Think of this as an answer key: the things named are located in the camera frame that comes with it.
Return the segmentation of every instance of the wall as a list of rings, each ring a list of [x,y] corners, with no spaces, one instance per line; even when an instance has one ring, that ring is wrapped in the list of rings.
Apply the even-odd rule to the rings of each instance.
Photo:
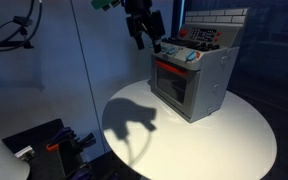
[[[104,153],[98,119],[114,93],[149,78],[150,51],[137,50],[129,37],[123,8],[96,11],[90,2],[73,0],[82,49],[70,1],[52,0],[43,2],[41,25],[31,41],[35,48],[0,53],[1,138],[62,118],[80,137],[95,134],[97,144],[83,153],[85,160]],[[152,9],[162,11],[169,36],[173,1],[153,3]],[[14,15],[25,16],[28,8],[29,1],[0,0],[0,25]],[[3,28],[0,39],[16,27]]]

